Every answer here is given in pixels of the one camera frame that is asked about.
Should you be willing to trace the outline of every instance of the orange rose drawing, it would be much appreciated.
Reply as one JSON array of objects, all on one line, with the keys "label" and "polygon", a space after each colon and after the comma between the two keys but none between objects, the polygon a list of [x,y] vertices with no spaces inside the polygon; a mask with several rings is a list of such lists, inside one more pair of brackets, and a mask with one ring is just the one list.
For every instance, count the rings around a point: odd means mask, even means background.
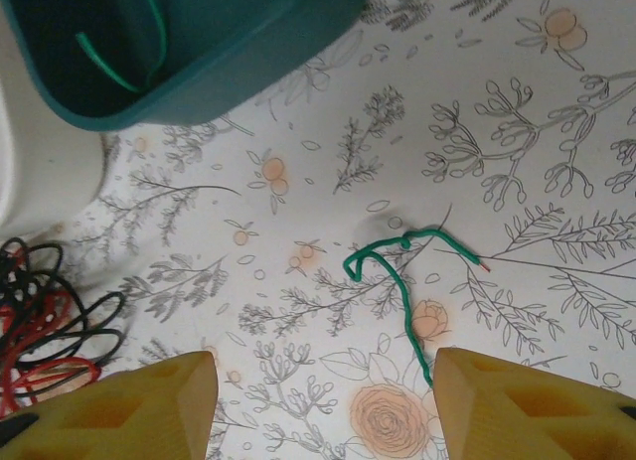
[{"label": "orange rose drawing", "polygon": [[420,301],[413,310],[413,329],[417,337],[430,341],[448,328],[448,313],[437,301]]},{"label": "orange rose drawing", "polygon": [[364,387],[351,406],[351,424],[377,458],[410,459],[428,441],[428,413],[421,399],[388,384]]}]

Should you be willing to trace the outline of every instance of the red wire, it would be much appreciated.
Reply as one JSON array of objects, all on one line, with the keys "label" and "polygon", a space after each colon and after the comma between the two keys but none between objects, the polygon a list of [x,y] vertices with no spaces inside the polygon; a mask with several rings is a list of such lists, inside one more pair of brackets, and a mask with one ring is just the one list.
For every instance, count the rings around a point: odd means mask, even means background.
[{"label": "red wire", "polygon": [[[14,255],[17,259],[14,269],[24,264],[24,255],[19,251]],[[25,310],[31,307],[32,301],[25,302]],[[16,389],[23,388],[26,392],[33,392],[33,387],[42,383],[54,383],[64,379],[68,379],[78,373],[79,370],[86,370],[90,374],[89,380],[85,384],[94,383],[101,375],[101,368],[96,366],[88,359],[69,357],[55,359],[39,364],[38,366],[28,370],[19,371],[16,369],[16,362],[29,346],[37,343],[43,338],[53,334],[62,328],[64,321],[69,319],[69,313],[73,307],[73,298],[66,291],[53,291],[48,293],[43,300],[43,309],[33,314],[27,319],[12,335],[5,352],[0,353],[2,360],[2,387],[0,400],[0,418],[6,414],[15,412],[20,409],[20,405],[16,401]],[[7,333],[12,324],[15,322],[16,313],[9,307],[0,308],[0,319],[2,319],[2,332]],[[33,376],[41,375],[60,366],[76,365],[77,367],[65,373],[54,374],[42,377],[40,379],[32,379]],[[12,379],[12,373],[17,372],[16,379]],[[29,395],[31,403],[37,403],[35,395]]]}]

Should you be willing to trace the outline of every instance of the tangled wires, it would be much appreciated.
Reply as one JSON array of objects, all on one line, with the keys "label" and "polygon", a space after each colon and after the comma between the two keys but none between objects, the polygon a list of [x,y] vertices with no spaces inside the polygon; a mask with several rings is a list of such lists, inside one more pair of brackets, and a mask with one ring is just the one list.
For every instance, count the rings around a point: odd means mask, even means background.
[{"label": "tangled wires", "polygon": [[[123,308],[123,294],[109,293],[86,307],[60,275],[63,254],[57,243],[29,247],[19,238],[0,247],[0,418],[78,378],[97,381],[123,343],[121,331],[106,327]],[[35,266],[51,257],[52,268]],[[99,307],[111,312],[92,324]],[[114,347],[97,358],[81,357],[85,343],[99,336],[114,337]]]}]

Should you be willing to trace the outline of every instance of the orange berry drawing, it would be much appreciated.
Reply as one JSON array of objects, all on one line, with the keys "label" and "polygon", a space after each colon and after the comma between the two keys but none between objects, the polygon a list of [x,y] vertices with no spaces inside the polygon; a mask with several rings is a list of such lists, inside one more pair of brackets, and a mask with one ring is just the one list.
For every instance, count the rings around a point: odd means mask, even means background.
[{"label": "orange berry drawing", "polygon": [[587,43],[587,31],[582,26],[576,26],[567,35],[558,38],[558,46],[564,51],[580,50]]},{"label": "orange berry drawing", "polygon": [[550,0],[541,4],[540,14],[545,17],[542,24],[529,18],[517,21],[534,36],[518,40],[515,44],[524,48],[540,47],[541,53],[552,49],[568,66],[576,71],[585,71],[583,65],[571,54],[587,43],[587,30],[581,25],[578,15],[569,8],[558,8],[549,12]]},{"label": "orange berry drawing", "polygon": [[253,236],[258,236],[256,231],[252,231],[251,226],[254,225],[254,222],[249,222],[248,224],[241,225],[240,223],[234,220],[225,220],[226,224],[230,225],[237,229],[235,231],[232,240],[234,241],[236,246],[245,246],[249,243],[249,240]]},{"label": "orange berry drawing", "polygon": [[238,371],[231,371],[230,373],[226,373],[226,375],[228,377],[226,383],[231,383],[234,387],[242,389],[242,387],[239,385],[242,377]]},{"label": "orange berry drawing", "polygon": [[146,136],[135,137],[134,140],[126,140],[126,145],[132,148],[130,155],[128,155],[128,162],[134,158],[146,159],[146,153],[150,151],[151,141]]},{"label": "orange berry drawing", "polygon": [[326,253],[322,247],[318,244],[320,239],[314,239],[312,241],[296,241],[298,246],[294,254],[289,258],[289,267],[285,271],[285,274],[289,274],[293,271],[298,271],[303,276],[307,276],[306,269],[316,264],[318,253]]},{"label": "orange berry drawing", "polygon": [[305,259],[309,259],[313,257],[315,252],[316,252],[315,248],[309,244],[306,244],[305,246],[300,248],[300,255]]},{"label": "orange berry drawing", "polygon": [[567,8],[552,11],[546,18],[544,27],[548,35],[560,38],[567,35],[576,27],[576,15]]},{"label": "orange berry drawing", "polygon": [[289,184],[284,179],[274,180],[271,183],[271,192],[278,197],[284,197],[289,192]]},{"label": "orange berry drawing", "polygon": [[279,180],[285,171],[285,164],[279,158],[269,159],[262,165],[262,176],[268,182]]},{"label": "orange berry drawing", "polygon": [[289,192],[289,180],[286,175],[285,163],[279,157],[270,157],[270,154],[271,149],[266,150],[262,156],[258,156],[250,150],[247,151],[251,161],[259,167],[259,170],[254,171],[254,175],[260,179],[248,183],[247,186],[251,189],[269,187],[271,211],[276,215],[278,207],[285,204],[283,197]]}]

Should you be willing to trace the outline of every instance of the orange flower drawing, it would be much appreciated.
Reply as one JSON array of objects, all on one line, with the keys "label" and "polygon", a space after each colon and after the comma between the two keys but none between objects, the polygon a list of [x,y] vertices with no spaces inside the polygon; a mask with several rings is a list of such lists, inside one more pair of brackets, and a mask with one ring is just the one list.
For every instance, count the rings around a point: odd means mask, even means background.
[{"label": "orange flower drawing", "polygon": [[541,16],[545,17],[542,24],[529,18],[517,18],[521,26],[536,36],[519,40],[516,45],[526,48],[541,47],[542,54],[551,49],[572,69],[585,71],[571,53],[585,46],[587,30],[580,25],[578,17],[569,8],[558,8],[548,14],[549,8],[550,0],[544,0],[540,10]]},{"label": "orange flower drawing", "polygon": [[276,215],[278,213],[278,206],[285,204],[283,197],[289,192],[289,181],[287,180],[285,163],[278,157],[270,157],[271,150],[266,150],[262,156],[258,156],[248,150],[247,155],[251,161],[259,167],[259,170],[254,172],[254,175],[257,179],[260,179],[248,183],[247,186],[251,189],[263,189],[268,187],[271,191],[271,211]]},{"label": "orange flower drawing", "polygon": [[411,391],[388,384],[362,388],[351,406],[351,424],[378,459],[410,459],[426,446],[428,413]]},{"label": "orange flower drawing", "polygon": [[314,239],[313,241],[296,241],[296,245],[300,246],[296,252],[289,258],[289,267],[285,271],[285,274],[289,274],[292,271],[298,271],[303,276],[307,276],[306,269],[314,266],[318,261],[318,253],[326,253],[327,251],[318,245],[320,239]]},{"label": "orange flower drawing", "polygon": [[226,220],[226,224],[237,229],[232,237],[232,240],[237,246],[245,246],[253,236],[258,236],[258,233],[256,231],[251,230],[254,222],[249,222],[248,224],[241,225],[239,222],[236,222],[234,220]]},{"label": "orange flower drawing", "polygon": [[448,313],[437,301],[420,301],[413,310],[413,329],[417,337],[430,341],[445,333],[448,328]]}]

